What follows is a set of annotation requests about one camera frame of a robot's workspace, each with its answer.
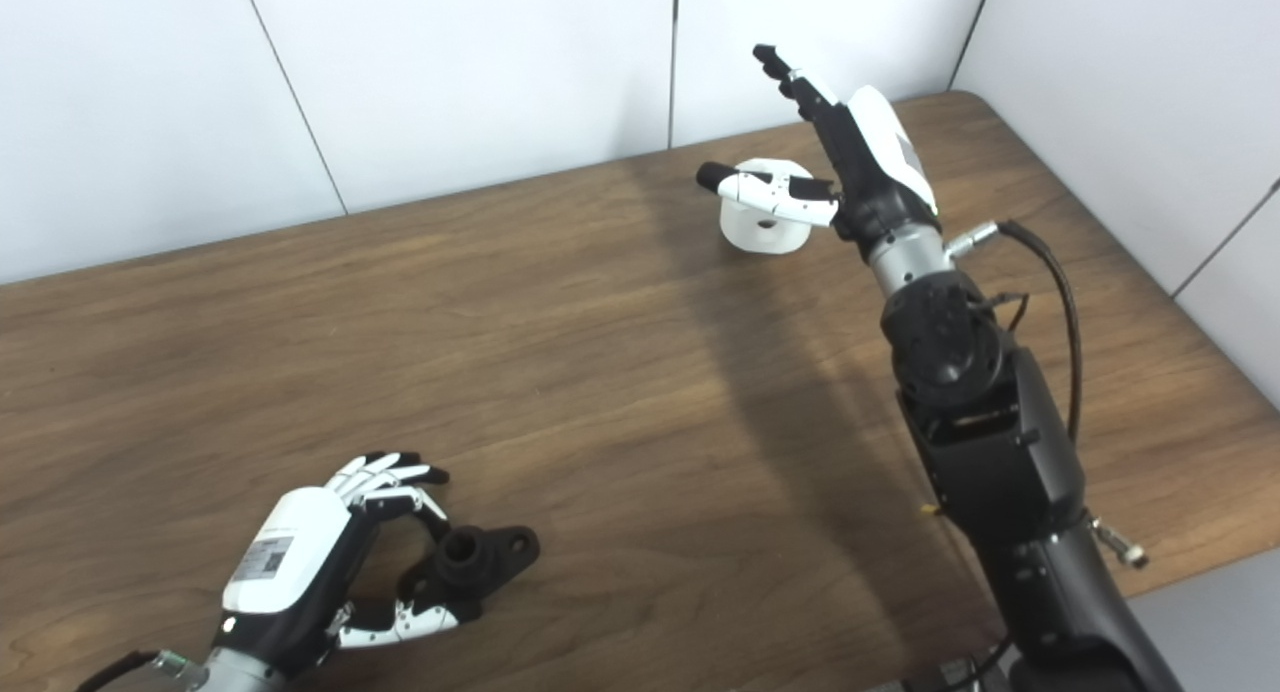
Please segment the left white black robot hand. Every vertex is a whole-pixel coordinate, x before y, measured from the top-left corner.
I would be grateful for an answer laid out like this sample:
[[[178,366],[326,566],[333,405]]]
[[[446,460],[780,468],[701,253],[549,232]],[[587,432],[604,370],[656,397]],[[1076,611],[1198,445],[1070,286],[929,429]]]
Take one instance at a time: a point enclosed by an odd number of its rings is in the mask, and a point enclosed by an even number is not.
[[[445,510],[426,491],[449,478],[416,452],[367,452],[324,484],[284,492],[221,594],[212,647],[292,680],[337,649],[401,645],[454,629],[461,620],[449,606],[416,613],[403,600],[374,609],[380,629],[362,628],[349,600],[380,524],[412,515],[434,541],[451,532]]]

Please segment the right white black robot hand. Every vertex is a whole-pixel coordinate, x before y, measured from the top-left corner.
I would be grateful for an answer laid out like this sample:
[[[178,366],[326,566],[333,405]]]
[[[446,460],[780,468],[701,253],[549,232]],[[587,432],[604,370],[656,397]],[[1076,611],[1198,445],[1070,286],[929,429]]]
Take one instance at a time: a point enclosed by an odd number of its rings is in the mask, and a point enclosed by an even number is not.
[[[836,178],[703,162],[695,174],[701,189],[781,221],[831,226],[841,240],[858,246],[864,258],[908,226],[942,230],[932,187],[882,92],[865,84],[844,101],[803,67],[788,63],[776,45],[758,43],[751,54],[812,124]]]

